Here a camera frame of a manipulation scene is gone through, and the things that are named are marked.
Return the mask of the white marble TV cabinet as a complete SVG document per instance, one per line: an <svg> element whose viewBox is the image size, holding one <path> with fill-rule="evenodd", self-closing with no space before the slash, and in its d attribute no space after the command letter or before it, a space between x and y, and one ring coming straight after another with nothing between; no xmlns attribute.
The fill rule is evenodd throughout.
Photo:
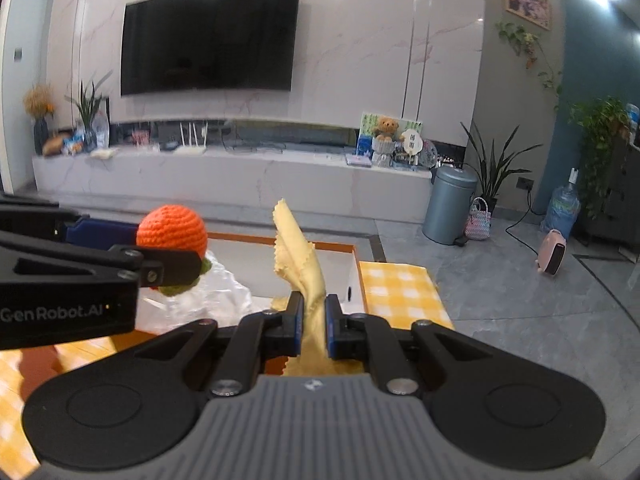
<svg viewBox="0 0 640 480"><path fill-rule="evenodd" d="M108 159L90 155L36 157L41 192L292 211L419 223L431 197L426 171L362 168L343 155L285 150L198 155L120 148Z"/></svg>

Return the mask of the yellow checkered tablecloth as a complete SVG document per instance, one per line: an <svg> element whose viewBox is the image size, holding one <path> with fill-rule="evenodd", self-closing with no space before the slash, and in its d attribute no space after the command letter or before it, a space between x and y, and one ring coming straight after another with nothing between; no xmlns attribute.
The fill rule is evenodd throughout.
<svg viewBox="0 0 640 480"><path fill-rule="evenodd" d="M368 310L386 318L391 326L409 328L420 318L448 328L454 326L440 301L436 285L422 266L363 262L360 271ZM149 334L133 332L112 338L60 344L55 348L56 355L51 361L51 374L55 376L74 370L150 338ZM23 380L29 378L34 386L39 386L49 377L41 367L43 359L36 359L26 372L20 371L21 360L20 350L1 353L1 470L11 479L24 478L37 466L21 423Z"/></svg>

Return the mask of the pink small heater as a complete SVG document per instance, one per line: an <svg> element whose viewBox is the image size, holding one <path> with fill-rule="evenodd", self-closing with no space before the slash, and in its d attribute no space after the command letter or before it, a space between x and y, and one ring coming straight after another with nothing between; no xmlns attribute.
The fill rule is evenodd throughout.
<svg viewBox="0 0 640 480"><path fill-rule="evenodd" d="M551 276L558 274L565 253L565 237L556 229L550 230L538 250L536 259L538 272Z"/></svg>

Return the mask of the orange crochet ball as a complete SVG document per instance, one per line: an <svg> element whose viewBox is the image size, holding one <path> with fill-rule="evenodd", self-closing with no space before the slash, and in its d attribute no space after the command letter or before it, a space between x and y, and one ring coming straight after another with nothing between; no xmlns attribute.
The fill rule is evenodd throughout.
<svg viewBox="0 0 640 480"><path fill-rule="evenodd" d="M206 274L212 268L206 258L205 223L199 214L186 206L164 205L149 212L139 223L136 243L141 247L196 252L201 258L200 274Z"/></svg>

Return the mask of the pink woven handbag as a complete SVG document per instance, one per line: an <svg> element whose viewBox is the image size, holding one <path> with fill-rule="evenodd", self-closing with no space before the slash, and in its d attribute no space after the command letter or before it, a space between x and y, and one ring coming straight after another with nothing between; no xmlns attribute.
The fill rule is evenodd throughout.
<svg viewBox="0 0 640 480"><path fill-rule="evenodd" d="M482 196L474 197L471 203L464 235L469 240L488 240L491 228L491 212Z"/></svg>

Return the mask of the white wifi router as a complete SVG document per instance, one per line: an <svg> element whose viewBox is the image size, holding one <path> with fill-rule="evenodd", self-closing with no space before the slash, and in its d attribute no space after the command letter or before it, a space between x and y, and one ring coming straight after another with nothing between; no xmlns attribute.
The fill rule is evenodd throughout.
<svg viewBox="0 0 640 480"><path fill-rule="evenodd" d="M180 142L175 149L177 155L198 156L207 150L208 123L180 122Z"/></svg>

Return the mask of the orange storage box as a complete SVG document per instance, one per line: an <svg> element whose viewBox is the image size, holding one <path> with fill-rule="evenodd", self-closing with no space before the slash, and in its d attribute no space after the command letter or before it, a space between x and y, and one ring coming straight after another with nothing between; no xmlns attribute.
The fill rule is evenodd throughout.
<svg viewBox="0 0 640 480"><path fill-rule="evenodd" d="M142 341L146 336L166 334L196 321L217 322L220 328L231 327L262 306L248 293L212 252L206 252L206 233L197 230L191 235L185 229L145 228L136 233L136 244L144 249L196 252L201 256L201 275L191 284L160 286L139 297L135 315L127 314L125 324L107 323L105 309L54 309L58 327L52 330L54 341L78 341L110 336L114 346L125 349ZM274 273L288 282L292 292L299 292L304 300L302 355L288 359L284 366L287 375L345 375L358 374L363 365L357 361L332 361L324 348L324 298L326 281L314 244L297 231L277 232L274 239Z"/></svg>

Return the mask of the hanging green vine plant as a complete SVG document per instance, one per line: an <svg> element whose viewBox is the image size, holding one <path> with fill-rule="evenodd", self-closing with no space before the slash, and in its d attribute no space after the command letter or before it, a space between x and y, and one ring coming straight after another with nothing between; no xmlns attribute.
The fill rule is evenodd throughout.
<svg viewBox="0 0 640 480"><path fill-rule="evenodd" d="M544 91L552 94L553 110L557 113L562 105L563 71L551 62L540 36L512 22L497 22L495 28L498 38L516 56L525 58L525 69L536 75Z"/></svg>

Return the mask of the clear plastic bag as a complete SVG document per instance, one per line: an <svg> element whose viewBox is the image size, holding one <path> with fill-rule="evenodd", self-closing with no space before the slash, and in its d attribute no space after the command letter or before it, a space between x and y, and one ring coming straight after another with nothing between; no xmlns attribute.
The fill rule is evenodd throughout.
<svg viewBox="0 0 640 480"><path fill-rule="evenodd" d="M142 289L134 328L159 335L202 318L226 327L255 311L250 290L208 250L193 285Z"/></svg>

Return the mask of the teddy bear bouquet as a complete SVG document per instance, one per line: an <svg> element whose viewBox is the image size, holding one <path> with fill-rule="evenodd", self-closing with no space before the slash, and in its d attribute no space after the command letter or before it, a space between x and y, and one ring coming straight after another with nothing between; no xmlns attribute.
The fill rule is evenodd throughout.
<svg viewBox="0 0 640 480"><path fill-rule="evenodd" d="M424 149L422 122L374 113L363 113L356 154L377 167L411 167Z"/></svg>

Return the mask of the green plant in vase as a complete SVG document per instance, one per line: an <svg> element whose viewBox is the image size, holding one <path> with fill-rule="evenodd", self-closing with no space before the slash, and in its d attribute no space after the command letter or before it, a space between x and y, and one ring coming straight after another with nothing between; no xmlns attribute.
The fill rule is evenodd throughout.
<svg viewBox="0 0 640 480"><path fill-rule="evenodd" d="M76 96L65 97L66 101L72 103L78 111L82 125L82 145L85 153L90 153L98 147L93 121L99 113L102 103L107 100L107 95L102 93L101 89L110 79L112 73L110 70L98 81L92 80L88 84L81 81Z"/></svg>

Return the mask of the black wall television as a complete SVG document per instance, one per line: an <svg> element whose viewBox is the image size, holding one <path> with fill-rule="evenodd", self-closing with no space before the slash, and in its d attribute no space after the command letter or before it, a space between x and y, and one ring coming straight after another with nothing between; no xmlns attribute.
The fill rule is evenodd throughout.
<svg viewBox="0 0 640 480"><path fill-rule="evenodd" d="M120 94L292 86L299 0L142 0L125 6Z"/></svg>

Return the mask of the blue water jug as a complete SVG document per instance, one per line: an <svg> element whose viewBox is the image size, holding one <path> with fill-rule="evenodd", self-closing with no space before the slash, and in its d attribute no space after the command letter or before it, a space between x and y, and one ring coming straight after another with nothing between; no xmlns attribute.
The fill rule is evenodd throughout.
<svg viewBox="0 0 640 480"><path fill-rule="evenodd" d="M553 191L546 215L540 225L542 232L557 230L566 240L570 238L570 232L582 208L577 191L578 174L577 168L570 170L567 184Z"/></svg>

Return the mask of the grey round trash bin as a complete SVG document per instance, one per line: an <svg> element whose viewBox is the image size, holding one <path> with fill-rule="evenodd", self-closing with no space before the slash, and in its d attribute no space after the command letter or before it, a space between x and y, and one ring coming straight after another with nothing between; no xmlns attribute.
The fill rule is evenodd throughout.
<svg viewBox="0 0 640 480"><path fill-rule="evenodd" d="M439 167L433 178L423 234L435 243L453 245L463 235L476 187L474 172L450 166Z"/></svg>

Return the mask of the yellow dried flowers vase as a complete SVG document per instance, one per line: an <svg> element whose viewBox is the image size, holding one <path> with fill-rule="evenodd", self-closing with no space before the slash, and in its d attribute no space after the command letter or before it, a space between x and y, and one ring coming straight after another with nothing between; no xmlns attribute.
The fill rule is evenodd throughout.
<svg viewBox="0 0 640 480"><path fill-rule="evenodd" d="M43 154L44 144L49 139L48 117L53 116L55 112L52 94L50 84L35 84L23 98L25 112L34 121L34 144L37 155Z"/></svg>

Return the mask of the bushy green potted plant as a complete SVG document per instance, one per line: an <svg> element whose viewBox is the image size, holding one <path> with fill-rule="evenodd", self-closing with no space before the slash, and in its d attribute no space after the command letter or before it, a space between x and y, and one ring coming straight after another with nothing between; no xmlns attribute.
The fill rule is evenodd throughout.
<svg viewBox="0 0 640 480"><path fill-rule="evenodd" d="M574 104L570 120L582 128L577 183L582 210L588 218L597 219L605 198L615 143L628 138L629 118L623 101L607 96Z"/></svg>

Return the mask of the framed wall picture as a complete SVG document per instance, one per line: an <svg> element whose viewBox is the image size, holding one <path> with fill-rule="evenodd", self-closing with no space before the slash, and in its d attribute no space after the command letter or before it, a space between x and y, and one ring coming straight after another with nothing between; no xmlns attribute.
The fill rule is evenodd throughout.
<svg viewBox="0 0 640 480"><path fill-rule="evenodd" d="M506 12L518 16L544 30L551 29L550 0L504 0Z"/></svg>

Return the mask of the tall green floor plant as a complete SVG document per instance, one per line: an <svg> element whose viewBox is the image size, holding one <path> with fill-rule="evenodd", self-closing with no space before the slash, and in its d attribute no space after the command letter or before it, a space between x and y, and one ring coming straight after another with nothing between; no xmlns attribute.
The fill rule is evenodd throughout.
<svg viewBox="0 0 640 480"><path fill-rule="evenodd" d="M489 148L486 148L480 129L475 122L467 127L462 124L462 129L468 139L474 162L463 162L463 168L472 171L480 186L480 197L487 203L488 210L494 212L498 203L498 195L504 181L514 174L529 174L530 170L522 167L513 167L512 164L522 155L541 148L542 144L533 144L520 150L511 150L510 146L518 134L516 126L502 144L502 149L496 149L495 140L491 140Z"/></svg>

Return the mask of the yellow cleaning cloth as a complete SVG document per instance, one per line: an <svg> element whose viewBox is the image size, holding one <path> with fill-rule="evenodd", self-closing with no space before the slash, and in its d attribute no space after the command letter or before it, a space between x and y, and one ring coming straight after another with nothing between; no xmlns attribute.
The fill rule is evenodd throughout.
<svg viewBox="0 0 640 480"><path fill-rule="evenodd" d="M314 244L306 240L283 198L274 206L272 218L277 229L274 273L287 281L293 292L300 292L305 301L299 355L288 359L283 375L318 377L363 373L361 362L332 360L326 350L326 282Z"/></svg>

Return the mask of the dark side cabinet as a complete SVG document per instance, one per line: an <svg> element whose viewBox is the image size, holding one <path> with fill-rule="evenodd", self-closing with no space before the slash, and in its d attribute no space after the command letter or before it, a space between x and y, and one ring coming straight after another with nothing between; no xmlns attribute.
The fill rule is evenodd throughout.
<svg viewBox="0 0 640 480"><path fill-rule="evenodd" d="M573 236L583 245L610 243L639 252L639 149L626 140L614 143L597 218L582 212Z"/></svg>

